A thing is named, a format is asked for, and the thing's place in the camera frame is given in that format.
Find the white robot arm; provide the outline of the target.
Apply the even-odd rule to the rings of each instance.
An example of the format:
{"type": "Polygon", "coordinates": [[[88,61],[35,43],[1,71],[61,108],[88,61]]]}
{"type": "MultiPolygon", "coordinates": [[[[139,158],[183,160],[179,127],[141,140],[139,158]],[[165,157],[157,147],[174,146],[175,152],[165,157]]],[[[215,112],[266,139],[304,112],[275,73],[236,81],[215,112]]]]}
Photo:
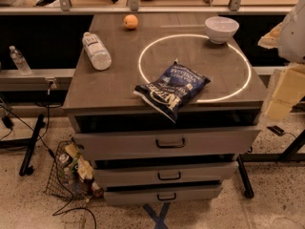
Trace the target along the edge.
{"type": "Polygon", "coordinates": [[[305,96],[305,0],[298,0],[283,21],[259,39],[258,45],[277,49],[278,55],[289,61],[265,112],[268,118],[281,120],[305,96]]]}

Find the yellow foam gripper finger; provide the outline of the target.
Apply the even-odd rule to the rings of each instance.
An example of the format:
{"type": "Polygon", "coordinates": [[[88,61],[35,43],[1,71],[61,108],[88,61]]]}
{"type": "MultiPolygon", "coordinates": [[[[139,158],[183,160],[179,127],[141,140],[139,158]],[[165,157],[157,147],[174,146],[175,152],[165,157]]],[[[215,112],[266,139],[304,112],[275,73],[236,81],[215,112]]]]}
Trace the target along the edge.
{"type": "Polygon", "coordinates": [[[279,75],[265,115],[272,120],[281,120],[304,96],[305,64],[290,63],[279,75]]]}
{"type": "Polygon", "coordinates": [[[281,31],[282,23],[277,24],[268,33],[263,35],[257,45],[265,49],[277,49],[278,48],[278,38],[281,31]]]}

